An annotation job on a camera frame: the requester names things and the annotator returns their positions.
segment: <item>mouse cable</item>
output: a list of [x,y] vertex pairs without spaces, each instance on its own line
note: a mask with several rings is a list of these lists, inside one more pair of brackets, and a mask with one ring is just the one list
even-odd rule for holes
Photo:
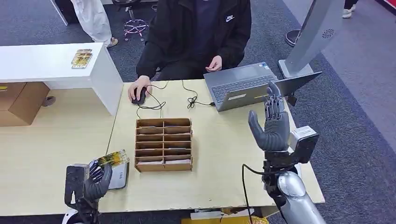
[[204,103],[198,102],[198,101],[197,101],[197,99],[198,99],[198,93],[195,92],[194,90],[190,90],[190,89],[185,88],[183,80],[182,80],[182,86],[183,86],[183,88],[184,88],[185,90],[195,93],[195,96],[194,96],[194,97],[187,98],[187,101],[188,101],[187,109],[192,109],[192,108],[194,108],[194,107],[195,107],[195,104],[201,104],[201,105],[205,105],[205,106],[214,106],[214,102],[211,102],[210,104],[204,104]]
[[[158,86],[151,85],[151,84],[147,85],[147,86],[153,86],[153,87],[156,87],[159,90],[163,90],[168,85],[168,82],[166,82],[164,87],[158,87]],[[138,113],[139,109],[151,109],[151,110],[155,110],[155,111],[160,110],[160,118],[162,118],[162,115],[163,115],[162,108],[163,108],[163,106],[165,106],[166,101],[163,101],[162,103],[160,103],[160,101],[153,94],[151,94],[147,89],[146,89],[146,92],[157,101],[158,105],[157,106],[141,106],[140,104],[138,104],[139,108],[137,108],[137,110],[136,110],[137,117],[139,119],[141,119],[141,117],[139,116],[139,113]]]
[[252,220],[252,214],[250,213],[250,206],[249,206],[249,201],[248,201],[248,195],[246,193],[246,187],[245,187],[245,174],[244,174],[244,168],[247,168],[248,170],[250,170],[252,173],[254,174],[258,174],[258,175],[269,175],[269,174],[277,174],[277,173],[281,173],[281,172],[285,172],[288,171],[290,169],[292,169],[294,167],[290,166],[290,167],[286,167],[282,170],[279,171],[274,171],[274,172],[259,172],[259,171],[255,171],[254,169],[250,168],[249,166],[247,166],[245,163],[242,164],[242,185],[243,185],[243,193],[245,194],[245,200],[246,200],[246,208],[247,208],[247,213],[249,214],[249,220],[250,223],[253,224],[253,220]]

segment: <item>laptop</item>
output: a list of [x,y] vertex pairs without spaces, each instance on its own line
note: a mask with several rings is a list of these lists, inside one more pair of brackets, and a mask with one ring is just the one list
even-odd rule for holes
[[274,82],[283,97],[288,96],[322,72],[278,80],[265,62],[204,74],[217,111],[263,102],[268,82]]

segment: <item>cardboard box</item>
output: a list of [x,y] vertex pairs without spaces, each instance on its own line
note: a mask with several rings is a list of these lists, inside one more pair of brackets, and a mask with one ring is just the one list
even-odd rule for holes
[[0,126],[31,125],[49,91],[42,82],[0,83]]
[[139,172],[192,171],[188,118],[136,120],[135,168]]

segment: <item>person's hand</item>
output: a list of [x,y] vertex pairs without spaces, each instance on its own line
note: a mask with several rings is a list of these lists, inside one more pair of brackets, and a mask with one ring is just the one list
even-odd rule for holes
[[152,89],[151,86],[147,86],[147,85],[150,85],[150,83],[151,83],[150,78],[148,76],[140,76],[135,82],[133,82],[131,84],[131,86],[128,89],[129,100],[130,101],[132,101],[132,99],[140,100],[140,92],[143,87],[146,87],[147,91],[151,92],[151,89]]
[[219,55],[215,56],[209,65],[209,67],[205,67],[208,72],[220,71],[221,66],[223,65],[223,59]]
[[266,152],[282,152],[288,148],[290,133],[289,115],[284,110],[283,98],[278,87],[269,82],[269,99],[265,103],[264,131],[255,111],[249,112],[249,126],[259,148]]

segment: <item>cardboard organizer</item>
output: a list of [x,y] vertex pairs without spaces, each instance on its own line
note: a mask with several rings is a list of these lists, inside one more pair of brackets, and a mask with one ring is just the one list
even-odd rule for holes
[[188,118],[136,120],[135,168],[139,172],[192,170]]

